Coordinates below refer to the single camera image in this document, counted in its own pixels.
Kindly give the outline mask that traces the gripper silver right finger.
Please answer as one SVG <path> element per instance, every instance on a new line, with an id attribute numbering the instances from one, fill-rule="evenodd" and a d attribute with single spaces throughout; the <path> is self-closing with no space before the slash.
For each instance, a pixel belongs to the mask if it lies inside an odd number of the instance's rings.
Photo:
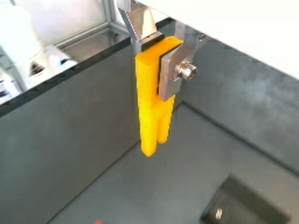
<path id="1" fill-rule="evenodd" d="M 180 91 L 181 81 L 198 73 L 192 58 L 207 42 L 207 36 L 187 24 L 175 24 L 175 37 L 181 43 L 160 59 L 159 98 L 165 102 Z"/>

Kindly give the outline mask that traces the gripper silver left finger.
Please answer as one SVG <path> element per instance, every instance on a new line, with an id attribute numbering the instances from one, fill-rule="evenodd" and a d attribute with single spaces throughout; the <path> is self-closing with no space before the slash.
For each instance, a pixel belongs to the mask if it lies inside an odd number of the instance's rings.
<path id="1" fill-rule="evenodd" d="M 156 29 L 152 10 L 136 0 L 116 0 L 116 7 L 131 36 L 135 54 L 139 54 L 164 39 Z"/>

